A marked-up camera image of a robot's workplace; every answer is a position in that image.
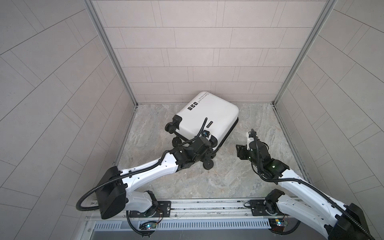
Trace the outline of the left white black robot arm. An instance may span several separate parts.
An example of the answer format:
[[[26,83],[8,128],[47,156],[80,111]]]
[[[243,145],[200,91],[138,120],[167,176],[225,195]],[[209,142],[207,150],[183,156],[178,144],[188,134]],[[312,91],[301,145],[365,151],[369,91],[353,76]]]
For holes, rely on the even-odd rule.
[[[209,170],[213,167],[211,155],[216,146],[217,141],[203,131],[193,139],[164,151],[159,159],[147,164],[124,170],[111,167],[96,187],[80,197],[76,209],[81,212],[98,210],[103,220],[124,210],[151,216],[159,205],[154,193],[137,192],[137,189],[160,177],[188,169],[199,161]]]

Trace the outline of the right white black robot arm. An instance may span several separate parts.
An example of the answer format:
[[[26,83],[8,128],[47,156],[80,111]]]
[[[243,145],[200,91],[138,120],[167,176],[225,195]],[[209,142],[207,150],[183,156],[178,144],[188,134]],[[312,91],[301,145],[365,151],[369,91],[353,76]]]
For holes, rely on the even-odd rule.
[[[282,161],[271,158],[269,147],[256,132],[247,134],[247,144],[237,145],[237,156],[248,160],[253,171],[265,182],[274,183],[301,199],[292,199],[283,191],[273,190],[265,198],[270,214],[279,211],[313,228],[328,240],[372,240],[363,210],[325,194],[302,179]]]

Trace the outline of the white suitcase with black lining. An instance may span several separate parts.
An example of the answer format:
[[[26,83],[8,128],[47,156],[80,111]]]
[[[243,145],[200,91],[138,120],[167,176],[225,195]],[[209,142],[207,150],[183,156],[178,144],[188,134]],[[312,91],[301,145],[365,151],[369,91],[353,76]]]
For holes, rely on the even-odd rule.
[[[173,116],[165,131],[174,135],[179,133],[191,140],[203,130],[212,143],[215,157],[238,121],[239,108],[236,105],[209,92],[201,92]]]

